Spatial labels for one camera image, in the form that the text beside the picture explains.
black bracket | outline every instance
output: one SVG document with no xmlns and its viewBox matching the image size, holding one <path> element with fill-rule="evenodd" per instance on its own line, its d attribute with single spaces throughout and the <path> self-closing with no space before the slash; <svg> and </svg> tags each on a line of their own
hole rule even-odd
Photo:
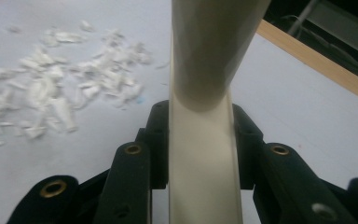
<svg viewBox="0 0 358 224">
<path fill-rule="evenodd" d="M 358 223 L 358 178 L 347 190 L 323 181 L 292 148 L 265 144 L 239 106 L 233 113 L 241 189 L 254 190 L 263 224 Z M 151 223 L 151 189 L 168 184 L 168 114 L 168 101 L 155 104 L 135 142 L 117 149 L 110 170 L 81 185 L 64 175 L 36 184 L 8 223 Z"/>
</svg>

white plastic shavings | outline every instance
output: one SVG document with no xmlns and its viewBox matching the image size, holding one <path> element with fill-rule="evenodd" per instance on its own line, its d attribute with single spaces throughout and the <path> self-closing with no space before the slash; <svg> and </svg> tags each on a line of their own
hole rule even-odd
<svg viewBox="0 0 358 224">
<path fill-rule="evenodd" d="M 86 21 L 80 23 L 80 29 L 94 31 Z M 80 43 L 86 39 L 83 35 L 51 29 L 40 40 L 46 47 L 58 47 L 60 44 Z M 68 64 L 67 58 L 52 56 L 46 49 L 35 46 L 34 52 L 20 59 L 19 63 L 19 68 L 0 68 L 0 134 L 3 127 L 10 126 L 12 128 L 8 129 L 14 130 L 12 134 L 36 139 L 42 137 L 48 129 L 57 133 L 63 130 L 75 131 L 77 124 L 73 109 L 84 108 L 100 93 L 108 95 L 106 100 L 110 100 L 115 107 L 122 107 L 136 99 L 143 85 L 131 76 L 131 70 L 137 64 L 152 63 L 152 57 L 143 43 L 127 45 L 124 35 L 119 30 L 113 30 L 103 38 L 103 47 L 97 54 L 90 56 L 89 61 Z M 66 76 L 67 71 L 72 72 L 73 76 Z M 28 79 L 17 80 L 17 76 L 27 76 Z M 77 77 L 80 83 L 75 84 L 75 100 L 62 96 L 62 92 L 67 93 L 65 88 L 69 85 L 65 82 L 66 77 Z M 11 110 L 23 109 L 23 106 L 11 102 L 14 90 L 20 90 L 15 91 L 16 97 L 26 99 L 34 109 L 38 116 L 36 121 L 12 123 L 4 120 Z"/>
<path fill-rule="evenodd" d="M 86 32 L 94 32 L 94 27 L 87 21 L 81 21 L 80 23 L 80 29 Z"/>
</svg>

wooden edge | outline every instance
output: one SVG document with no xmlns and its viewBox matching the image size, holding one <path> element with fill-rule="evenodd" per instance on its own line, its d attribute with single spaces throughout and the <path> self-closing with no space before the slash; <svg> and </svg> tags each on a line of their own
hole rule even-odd
<svg viewBox="0 0 358 224">
<path fill-rule="evenodd" d="M 288 52 L 325 77 L 358 96 L 358 76 L 325 58 L 287 33 L 266 21 L 261 21 L 257 33 L 268 41 Z"/>
</svg>

screw hole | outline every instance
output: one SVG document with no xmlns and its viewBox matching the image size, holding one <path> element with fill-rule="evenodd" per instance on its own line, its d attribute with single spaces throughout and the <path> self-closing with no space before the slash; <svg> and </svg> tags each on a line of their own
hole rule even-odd
<svg viewBox="0 0 358 224">
<path fill-rule="evenodd" d="M 312 211 L 321 219 L 326 221 L 336 221 L 337 213 L 329 206 L 322 203 L 314 203 Z"/>
<path fill-rule="evenodd" d="M 117 206 L 113 209 L 113 214 L 117 218 L 127 217 L 130 213 L 130 206 L 127 204 L 123 204 L 121 206 Z"/>
<path fill-rule="evenodd" d="M 54 180 L 47 183 L 41 190 L 40 196 L 43 198 L 52 198 L 57 196 L 66 189 L 66 183 L 62 180 Z"/>
<path fill-rule="evenodd" d="M 272 147 L 271 151 L 274 152 L 275 154 L 278 154 L 281 156 L 285 156 L 285 155 L 289 154 L 289 149 L 287 149 L 285 147 Z"/>
<path fill-rule="evenodd" d="M 138 154 L 140 153 L 142 150 L 139 146 L 129 146 L 129 147 L 126 147 L 126 149 L 124 149 L 124 151 L 127 153 L 127 154 L 130 154 L 130 155 L 135 155 L 135 154 Z"/>
</svg>

gray surface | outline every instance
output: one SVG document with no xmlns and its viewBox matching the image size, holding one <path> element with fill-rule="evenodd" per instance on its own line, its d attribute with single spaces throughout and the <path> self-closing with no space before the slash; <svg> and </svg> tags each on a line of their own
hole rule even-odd
<svg viewBox="0 0 358 224">
<path fill-rule="evenodd" d="M 7 137 L 0 147 L 0 223 L 24 194 L 50 175 L 73 175 L 83 182 L 107 169 L 116 148 L 145 126 L 152 104 L 168 99 L 169 68 L 156 70 L 170 56 L 170 1 L 0 1 L 0 66 L 14 66 L 32 51 L 49 26 L 77 31 L 80 20 L 98 34 L 81 48 L 65 47 L 73 61 L 88 58 L 105 28 L 121 28 L 143 41 L 156 62 L 139 67 L 145 102 L 126 111 L 102 100 L 76 115 L 80 129 L 48 133 L 37 141 Z M 8 25 L 22 29 L 9 35 Z M 232 84 L 233 102 L 242 106 L 265 134 L 266 142 L 296 149 L 321 178 L 345 188 L 358 176 L 358 97 L 256 35 Z M 250 193 L 242 194 L 245 223 L 257 223 Z M 167 223 L 166 191 L 154 193 L 154 223 Z"/>
</svg>

